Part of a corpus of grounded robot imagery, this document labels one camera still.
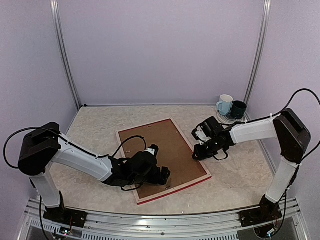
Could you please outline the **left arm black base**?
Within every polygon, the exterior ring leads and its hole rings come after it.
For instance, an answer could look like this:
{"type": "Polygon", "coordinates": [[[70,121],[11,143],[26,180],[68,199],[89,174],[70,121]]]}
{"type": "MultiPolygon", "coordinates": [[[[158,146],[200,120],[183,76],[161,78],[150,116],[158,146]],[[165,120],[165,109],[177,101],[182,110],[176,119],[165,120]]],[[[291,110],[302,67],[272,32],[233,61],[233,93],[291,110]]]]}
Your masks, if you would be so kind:
{"type": "Polygon", "coordinates": [[[55,223],[68,225],[70,227],[84,228],[88,213],[82,210],[66,208],[64,205],[64,198],[61,191],[59,191],[59,196],[59,207],[45,207],[45,211],[43,214],[44,219],[55,223]]]}

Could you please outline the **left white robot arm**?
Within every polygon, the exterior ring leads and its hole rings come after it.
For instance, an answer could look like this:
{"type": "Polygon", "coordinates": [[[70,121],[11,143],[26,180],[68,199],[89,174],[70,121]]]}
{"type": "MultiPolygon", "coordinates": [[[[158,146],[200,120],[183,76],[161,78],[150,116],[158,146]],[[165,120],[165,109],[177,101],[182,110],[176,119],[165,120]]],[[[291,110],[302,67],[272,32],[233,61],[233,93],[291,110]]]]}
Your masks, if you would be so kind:
{"type": "Polygon", "coordinates": [[[153,144],[129,158],[97,155],[70,141],[57,123],[50,122],[30,128],[24,136],[18,169],[30,177],[50,214],[63,223],[70,218],[70,211],[62,205],[63,198],[46,170],[49,163],[70,167],[112,187],[140,188],[145,183],[164,186],[171,172],[158,166],[158,151],[158,146],[153,144]]]}

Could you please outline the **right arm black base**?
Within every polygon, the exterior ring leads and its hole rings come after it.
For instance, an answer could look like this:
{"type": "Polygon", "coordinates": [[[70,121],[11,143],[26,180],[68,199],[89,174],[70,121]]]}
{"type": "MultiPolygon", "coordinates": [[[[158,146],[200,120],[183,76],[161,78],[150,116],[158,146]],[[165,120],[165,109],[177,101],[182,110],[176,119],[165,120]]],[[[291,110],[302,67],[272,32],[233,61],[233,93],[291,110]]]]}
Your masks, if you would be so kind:
{"type": "Polygon", "coordinates": [[[266,198],[266,195],[261,198],[258,207],[242,210],[238,215],[243,228],[275,221],[283,217],[279,203],[271,202],[266,198]]]}

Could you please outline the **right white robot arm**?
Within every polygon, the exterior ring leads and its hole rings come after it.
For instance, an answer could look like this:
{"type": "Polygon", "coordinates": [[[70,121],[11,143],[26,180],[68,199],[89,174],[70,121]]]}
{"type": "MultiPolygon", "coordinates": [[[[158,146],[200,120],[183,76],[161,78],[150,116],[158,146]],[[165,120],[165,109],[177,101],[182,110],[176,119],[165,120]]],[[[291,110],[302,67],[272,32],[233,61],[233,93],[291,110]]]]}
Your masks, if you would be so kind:
{"type": "Polygon", "coordinates": [[[310,131],[290,108],[276,115],[247,122],[235,122],[227,127],[212,116],[198,124],[191,134],[198,141],[192,155],[196,161],[215,158],[219,151],[226,154],[230,147],[246,142],[278,140],[281,162],[264,196],[268,202],[255,212],[260,222],[268,221],[275,214],[276,209],[273,204],[281,200],[295,181],[311,141],[310,131]]]}

